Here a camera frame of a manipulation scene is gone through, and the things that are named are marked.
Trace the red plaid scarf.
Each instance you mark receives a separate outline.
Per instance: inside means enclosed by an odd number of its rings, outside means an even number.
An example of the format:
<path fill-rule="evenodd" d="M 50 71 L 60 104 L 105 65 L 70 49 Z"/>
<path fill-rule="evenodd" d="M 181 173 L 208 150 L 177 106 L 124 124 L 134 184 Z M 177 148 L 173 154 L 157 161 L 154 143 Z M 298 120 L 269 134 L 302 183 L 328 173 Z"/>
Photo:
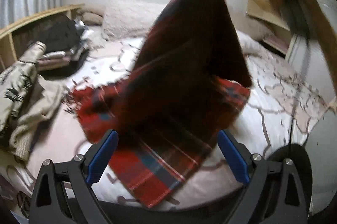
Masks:
<path fill-rule="evenodd" d="M 88 141 L 118 133 L 110 168 L 152 208 L 199 169 L 251 85 L 225 0 L 171 0 L 126 79 L 72 98 Z"/>

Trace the stack of folded clothes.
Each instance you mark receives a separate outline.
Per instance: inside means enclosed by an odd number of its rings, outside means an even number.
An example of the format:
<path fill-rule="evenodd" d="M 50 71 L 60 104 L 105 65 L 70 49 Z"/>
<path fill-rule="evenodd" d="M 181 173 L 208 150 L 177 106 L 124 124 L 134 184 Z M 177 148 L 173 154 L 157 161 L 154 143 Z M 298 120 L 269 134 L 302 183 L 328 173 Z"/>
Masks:
<path fill-rule="evenodd" d="M 75 73 L 86 60 L 88 27 L 78 19 L 57 22 L 42 32 L 38 41 L 46 45 L 38 61 L 41 73 L 65 77 Z"/>

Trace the small white fluffy pillow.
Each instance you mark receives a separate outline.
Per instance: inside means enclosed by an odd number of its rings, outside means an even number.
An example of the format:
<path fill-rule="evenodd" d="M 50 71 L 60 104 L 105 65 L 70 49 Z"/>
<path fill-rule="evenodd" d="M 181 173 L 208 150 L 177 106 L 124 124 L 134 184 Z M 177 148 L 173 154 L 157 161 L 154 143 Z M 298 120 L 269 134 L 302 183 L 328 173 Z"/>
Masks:
<path fill-rule="evenodd" d="M 237 36 L 245 57 L 262 57 L 264 51 L 257 41 L 241 31 L 237 31 Z"/>

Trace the pink white bear bedsheet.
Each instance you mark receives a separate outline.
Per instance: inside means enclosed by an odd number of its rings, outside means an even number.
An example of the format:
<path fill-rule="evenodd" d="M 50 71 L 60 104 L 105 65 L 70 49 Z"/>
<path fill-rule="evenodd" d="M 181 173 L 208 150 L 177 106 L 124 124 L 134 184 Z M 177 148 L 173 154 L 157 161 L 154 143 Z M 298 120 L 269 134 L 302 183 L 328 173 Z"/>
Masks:
<path fill-rule="evenodd" d="M 142 45 L 142 38 L 134 38 L 108 42 L 92 50 L 82 68 L 64 80 L 67 88 L 97 87 L 121 79 L 131 71 Z M 230 132 L 250 152 L 268 157 L 289 142 L 303 144 L 323 115 L 326 103 L 317 90 L 304 85 L 300 103 L 294 105 L 299 83 L 296 73 L 284 59 L 262 48 L 262 57 L 246 57 L 253 88 Z M 75 114 L 67 104 L 61 104 L 27 165 L 1 152 L 1 197 L 16 204 L 19 192 L 32 194 L 45 159 L 68 161 L 89 147 Z M 184 186 L 161 201 L 157 209 L 189 209 L 225 197 L 238 188 L 221 151 L 215 148 Z"/>

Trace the beige garment on bed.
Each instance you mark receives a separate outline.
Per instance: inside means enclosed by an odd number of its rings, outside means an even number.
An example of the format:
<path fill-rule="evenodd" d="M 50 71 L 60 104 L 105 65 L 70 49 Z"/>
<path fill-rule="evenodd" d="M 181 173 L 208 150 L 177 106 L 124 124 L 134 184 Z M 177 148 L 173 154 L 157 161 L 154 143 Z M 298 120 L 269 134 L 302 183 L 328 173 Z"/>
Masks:
<path fill-rule="evenodd" d="M 28 161 L 31 145 L 40 123 L 51 119 L 63 100 L 65 85 L 61 82 L 47 81 L 38 75 L 28 104 L 23 107 L 9 145 L 11 153 L 21 161 Z"/>

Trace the large beige textured pillow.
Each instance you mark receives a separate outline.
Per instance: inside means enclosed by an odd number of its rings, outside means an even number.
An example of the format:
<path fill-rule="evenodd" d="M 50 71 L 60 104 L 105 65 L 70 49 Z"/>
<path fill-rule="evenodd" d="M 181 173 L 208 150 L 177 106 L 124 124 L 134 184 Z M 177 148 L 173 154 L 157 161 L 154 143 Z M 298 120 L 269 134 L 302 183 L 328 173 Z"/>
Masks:
<path fill-rule="evenodd" d="M 106 7 L 102 38 L 107 41 L 144 37 L 165 4 L 139 1 L 114 1 Z"/>

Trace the beige printed storage bag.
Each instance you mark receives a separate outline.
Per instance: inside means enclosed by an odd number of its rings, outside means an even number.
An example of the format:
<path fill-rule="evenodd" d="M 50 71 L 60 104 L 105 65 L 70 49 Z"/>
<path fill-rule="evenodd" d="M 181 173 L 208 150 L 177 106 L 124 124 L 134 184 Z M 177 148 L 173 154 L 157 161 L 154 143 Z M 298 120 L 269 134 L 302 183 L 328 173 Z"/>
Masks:
<path fill-rule="evenodd" d="M 1 130 L 9 119 L 17 118 L 24 101 L 37 78 L 37 64 L 46 45 L 32 44 L 23 55 L 1 73 Z"/>

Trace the beige quilted blanket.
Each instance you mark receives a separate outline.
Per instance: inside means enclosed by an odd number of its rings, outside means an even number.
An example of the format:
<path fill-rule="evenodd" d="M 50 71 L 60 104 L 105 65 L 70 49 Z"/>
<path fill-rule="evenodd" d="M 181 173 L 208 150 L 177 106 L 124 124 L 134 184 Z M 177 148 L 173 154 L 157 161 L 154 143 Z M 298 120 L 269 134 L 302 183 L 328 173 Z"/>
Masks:
<path fill-rule="evenodd" d="M 103 5 L 85 5 L 76 12 L 85 25 L 102 25 L 104 12 L 106 8 Z"/>

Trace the wooden bedside shelf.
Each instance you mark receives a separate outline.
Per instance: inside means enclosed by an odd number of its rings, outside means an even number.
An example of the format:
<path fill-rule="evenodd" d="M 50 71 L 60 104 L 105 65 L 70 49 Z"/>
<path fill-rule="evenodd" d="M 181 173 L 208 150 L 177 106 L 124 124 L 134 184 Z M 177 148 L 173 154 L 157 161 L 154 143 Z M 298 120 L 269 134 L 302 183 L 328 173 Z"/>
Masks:
<path fill-rule="evenodd" d="M 42 19 L 49 18 L 53 15 L 62 13 L 69 19 L 73 19 L 76 10 L 84 7 L 85 4 L 70 4 L 53 9 L 48 9 L 35 13 L 28 17 L 21 18 L 8 26 L 1 29 L 1 70 L 5 70 L 7 67 L 15 63 L 18 59 L 18 53 L 15 49 L 13 35 L 16 31 L 21 30 L 24 27 L 32 28 L 33 23 L 40 22 Z"/>

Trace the cream wall shelf unit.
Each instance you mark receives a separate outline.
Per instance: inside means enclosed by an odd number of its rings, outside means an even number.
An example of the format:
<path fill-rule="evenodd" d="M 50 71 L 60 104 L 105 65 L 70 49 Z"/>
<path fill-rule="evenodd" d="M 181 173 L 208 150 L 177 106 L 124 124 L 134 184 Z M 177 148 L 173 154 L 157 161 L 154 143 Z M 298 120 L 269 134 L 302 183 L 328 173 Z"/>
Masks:
<path fill-rule="evenodd" d="M 287 55 L 292 34 L 283 19 L 274 12 L 267 0 L 248 0 L 246 14 L 265 24 L 273 33 L 266 35 L 262 42 L 272 47 L 280 55 Z"/>

